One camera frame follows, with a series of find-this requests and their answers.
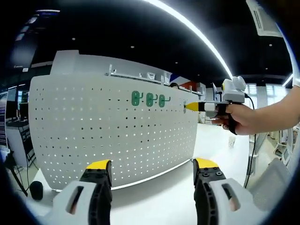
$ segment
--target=green pegboard hook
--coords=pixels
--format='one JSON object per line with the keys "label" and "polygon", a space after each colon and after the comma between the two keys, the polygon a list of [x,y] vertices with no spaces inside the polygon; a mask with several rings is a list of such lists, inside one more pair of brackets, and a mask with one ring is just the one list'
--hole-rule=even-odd
{"label": "green pegboard hook", "polygon": [[155,101],[157,99],[158,99],[158,95],[156,95],[156,98],[153,98],[153,94],[152,93],[147,93],[147,96],[146,96],[146,105],[148,107],[153,106],[153,101]]}
{"label": "green pegboard hook", "polygon": [[144,93],[140,96],[140,93],[137,90],[134,90],[131,94],[131,104],[133,106],[138,106],[140,104],[140,99],[143,98]]}
{"label": "green pegboard hook", "polygon": [[165,106],[165,102],[169,102],[169,101],[171,101],[171,97],[169,97],[169,100],[166,100],[164,95],[160,95],[159,103],[158,103],[159,107],[163,108]]}

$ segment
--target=black speaker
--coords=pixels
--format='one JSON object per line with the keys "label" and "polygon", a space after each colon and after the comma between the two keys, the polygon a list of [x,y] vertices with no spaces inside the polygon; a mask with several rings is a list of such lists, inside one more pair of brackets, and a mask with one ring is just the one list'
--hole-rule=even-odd
{"label": "black speaker", "polygon": [[41,182],[32,182],[29,186],[29,190],[34,200],[41,200],[43,198],[43,184]]}

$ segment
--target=office room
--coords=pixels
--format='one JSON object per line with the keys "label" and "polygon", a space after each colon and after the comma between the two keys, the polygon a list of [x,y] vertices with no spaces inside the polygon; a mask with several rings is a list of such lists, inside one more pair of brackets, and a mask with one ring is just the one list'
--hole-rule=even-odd
{"label": "office room", "polygon": [[293,5],[281,6],[18,6],[0,77],[8,204],[29,224],[280,221],[300,156]]}

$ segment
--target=ceiling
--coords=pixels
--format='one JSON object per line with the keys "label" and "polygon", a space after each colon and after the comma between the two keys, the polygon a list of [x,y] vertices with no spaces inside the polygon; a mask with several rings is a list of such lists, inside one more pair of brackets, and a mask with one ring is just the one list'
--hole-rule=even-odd
{"label": "ceiling", "polygon": [[[37,23],[37,50],[32,64],[53,61],[58,50],[78,49],[80,54],[136,61],[205,84],[228,78],[204,42],[156,6],[142,0],[69,2],[39,6],[60,13]],[[233,75],[243,75],[248,83],[282,84],[291,74],[283,39],[258,36],[245,1],[163,2],[203,32]]]}

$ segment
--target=human arm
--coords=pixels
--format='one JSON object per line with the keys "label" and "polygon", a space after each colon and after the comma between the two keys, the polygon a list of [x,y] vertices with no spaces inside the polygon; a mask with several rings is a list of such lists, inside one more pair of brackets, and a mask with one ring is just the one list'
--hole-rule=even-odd
{"label": "human arm", "polygon": [[[251,135],[262,132],[284,130],[300,122],[300,87],[295,86],[280,102],[252,110],[245,105],[229,105],[226,109],[238,122],[235,132],[238,135]],[[218,118],[213,124],[228,129],[228,119]]]}

